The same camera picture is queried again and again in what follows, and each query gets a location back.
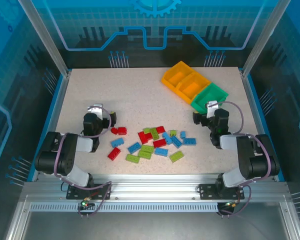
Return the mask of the yellow plastic bin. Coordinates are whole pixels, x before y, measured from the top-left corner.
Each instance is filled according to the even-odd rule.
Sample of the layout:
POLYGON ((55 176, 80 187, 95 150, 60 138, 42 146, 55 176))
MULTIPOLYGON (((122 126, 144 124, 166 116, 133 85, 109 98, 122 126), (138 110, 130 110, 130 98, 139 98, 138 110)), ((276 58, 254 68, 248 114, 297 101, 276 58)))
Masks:
POLYGON ((176 94, 187 104, 191 104, 195 97, 201 93, 211 82, 199 74, 193 72, 187 75, 176 87, 176 94))
POLYGON ((183 61, 179 61, 173 67, 169 68, 161 78, 161 82, 172 92, 177 90, 178 84, 195 70, 183 61))

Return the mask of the grey metal shelf panel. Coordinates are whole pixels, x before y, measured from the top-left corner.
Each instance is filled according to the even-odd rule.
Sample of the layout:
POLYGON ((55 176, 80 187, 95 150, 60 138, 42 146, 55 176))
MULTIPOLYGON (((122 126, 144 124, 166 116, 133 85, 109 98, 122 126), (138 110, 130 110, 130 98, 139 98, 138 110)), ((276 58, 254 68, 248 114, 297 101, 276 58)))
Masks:
POLYGON ((22 240, 288 240, 276 207, 215 213, 31 213, 22 240))

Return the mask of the green plastic bin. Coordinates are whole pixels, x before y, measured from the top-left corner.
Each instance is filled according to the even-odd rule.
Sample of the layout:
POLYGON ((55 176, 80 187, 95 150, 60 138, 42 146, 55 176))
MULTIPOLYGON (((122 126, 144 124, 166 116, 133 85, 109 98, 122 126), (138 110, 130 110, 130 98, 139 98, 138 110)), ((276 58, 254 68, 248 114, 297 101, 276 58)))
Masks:
POLYGON ((205 87, 190 104, 200 114, 206 114, 206 104, 210 101, 223 102, 228 97, 228 93, 214 83, 205 87))

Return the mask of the wide aluminium mounting rail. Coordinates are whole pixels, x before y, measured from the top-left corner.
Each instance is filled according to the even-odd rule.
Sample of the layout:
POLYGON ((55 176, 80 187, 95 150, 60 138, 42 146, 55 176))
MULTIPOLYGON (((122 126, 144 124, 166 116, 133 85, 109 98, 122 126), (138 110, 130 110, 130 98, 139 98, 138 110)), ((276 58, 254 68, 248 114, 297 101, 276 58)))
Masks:
MULTIPOLYGON (((217 174, 95 174, 95 183, 112 182, 111 202, 199 202, 199 184, 214 184, 217 174)), ((60 190, 61 181, 39 174, 35 182, 26 182, 20 202, 64 202, 66 194, 60 190)), ((286 182, 268 178, 251 183, 254 203, 290 202, 292 197, 286 182)))

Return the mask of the aluminium frame post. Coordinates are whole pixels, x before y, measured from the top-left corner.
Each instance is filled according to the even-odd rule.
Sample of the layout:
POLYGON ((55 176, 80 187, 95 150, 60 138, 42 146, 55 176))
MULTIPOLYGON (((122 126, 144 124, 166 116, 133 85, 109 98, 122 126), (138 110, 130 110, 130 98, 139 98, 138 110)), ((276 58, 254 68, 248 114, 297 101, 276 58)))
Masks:
POLYGON ((262 53, 264 47, 266 46, 268 40, 273 34, 275 28, 277 27, 280 19, 282 18, 284 12, 286 11, 291 0, 278 0, 276 6, 274 7, 269 19, 267 20, 260 36, 258 37, 254 47, 252 48, 243 68, 242 77, 247 78, 256 61, 258 60, 260 54, 262 53))
POLYGON ((66 63, 64 62, 57 46, 55 45, 33 2, 31 0, 18 0, 18 2, 24 10, 29 21, 31 22, 36 33, 38 34, 46 50, 48 51, 57 69, 63 77, 67 78, 69 75, 69 70, 66 66, 66 63))

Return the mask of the aluminium table side rail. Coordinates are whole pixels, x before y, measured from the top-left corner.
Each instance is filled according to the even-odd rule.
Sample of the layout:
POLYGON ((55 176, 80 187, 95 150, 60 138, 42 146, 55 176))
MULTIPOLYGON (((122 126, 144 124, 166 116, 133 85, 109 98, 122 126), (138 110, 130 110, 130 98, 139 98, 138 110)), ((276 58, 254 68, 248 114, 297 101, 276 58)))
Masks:
POLYGON ((270 143, 273 147, 273 150, 275 153, 276 149, 273 143, 273 140, 271 138, 271 134, 269 131, 269 128, 266 123, 265 115, 263 113, 262 107, 261 107, 261 102, 259 100, 259 97, 257 95, 256 87, 253 83, 252 77, 250 74, 247 76, 244 76, 243 69, 238 68, 239 74, 242 80, 243 88, 247 97, 247 101, 249 104, 249 108, 251 111, 251 116, 253 118, 254 122, 254 128, 253 133, 257 134, 266 134, 269 137, 270 143))
POLYGON ((38 171, 35 169, 35 160, 44 142, 46 134, 50 131, 54 132, 57 128, 70 76, 71 73, 69 73, 67 77, 62 75, 59 77, 26 182, 36 181, 38 177, 38 171))

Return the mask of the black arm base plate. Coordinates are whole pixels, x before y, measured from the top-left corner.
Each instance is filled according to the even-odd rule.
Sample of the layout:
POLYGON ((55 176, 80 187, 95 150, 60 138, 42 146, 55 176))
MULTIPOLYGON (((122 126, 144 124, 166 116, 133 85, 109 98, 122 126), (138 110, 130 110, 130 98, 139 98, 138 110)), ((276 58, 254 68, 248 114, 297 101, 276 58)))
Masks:
POLYGON ((106 194, 108 186, 98 188, 95 190, 83 190, 74 186, 68 186, 66 192, 67 200, 83 200, 85 198, 91 198, 92 200, 102 200, 106 194))
POLYGON ((196 187, 201 200, 244 200, 245 194, 238 187, 223 187, 215 184, 199 184, 196 187))

